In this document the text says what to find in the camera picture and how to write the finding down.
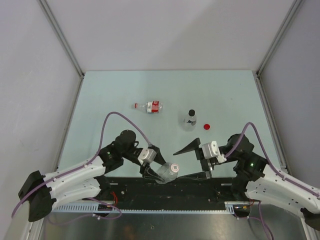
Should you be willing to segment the large clear unlabeled bottle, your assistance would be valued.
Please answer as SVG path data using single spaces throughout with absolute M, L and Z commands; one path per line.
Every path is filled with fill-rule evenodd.
M 171 172 L 170 170 L 171 164 L 174 164 L 174 163 L 166 162 L 156 171 L 156 173 L 164 179 L 164 181 L 156 180 L 158 184 L 166 184 L 166 183 L 172 182 L 178 177 L 178 173 Z

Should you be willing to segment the small clear blue-label bottle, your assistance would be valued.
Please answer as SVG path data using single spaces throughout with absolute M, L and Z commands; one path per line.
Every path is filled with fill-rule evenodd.
M 189 116 L 188 113 L 187 113 L 187 115 L 184 117 L 184 119 L 182 121 L 182 129 L 187 131 L 187 132 L 190 132 L 190 131 L 193 131 L 195 129 L 195 127 L 196 127 L 197 116 L 196 116 L 196 112 L 195 112 L 194 116 Z

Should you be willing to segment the black bottle cap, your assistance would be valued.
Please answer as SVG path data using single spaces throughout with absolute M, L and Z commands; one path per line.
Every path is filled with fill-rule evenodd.
M 189 115 L 190 117 L 193 117 L 193 116 L 195 115 L 195 111 L 194 111 L 193 109 L 190 109 L 190 110 L 188 111 L 188 115 Z

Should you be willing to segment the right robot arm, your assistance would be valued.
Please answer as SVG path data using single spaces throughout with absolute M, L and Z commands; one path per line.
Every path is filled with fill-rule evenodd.
M 254 153 L 254 145 L 245 135 L 232 135 L 226 145 L 216 141 L 201 144 L 196 138 L 176 155 L 195 152 L 204 177 L 212 178 L 215 166 L 235 162 L 236 176 L 230 187 L 237 201 L 257 200 L 287 210 L 320 229 L 320 190 L 274 167 L 267 158 Z

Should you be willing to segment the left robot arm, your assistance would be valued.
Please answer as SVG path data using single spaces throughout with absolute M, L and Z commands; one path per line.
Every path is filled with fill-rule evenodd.
M 100 149 L 92 158 L 62 171 L 29 174 L 18 197 L 29 203 L 28 221 L 36 222 L 46 217 L 54 208 L 80 199 L 110 196 L 111 187 L 105 174 L 116 170 L 124 160 L 138 165 L 145 179 L 164 181 L 151 169 L 151 163 L 165 164 L 160 149 L 153 144 L 147 148 L 138 147 L 136 134 L 124 130 L 115 140 Z

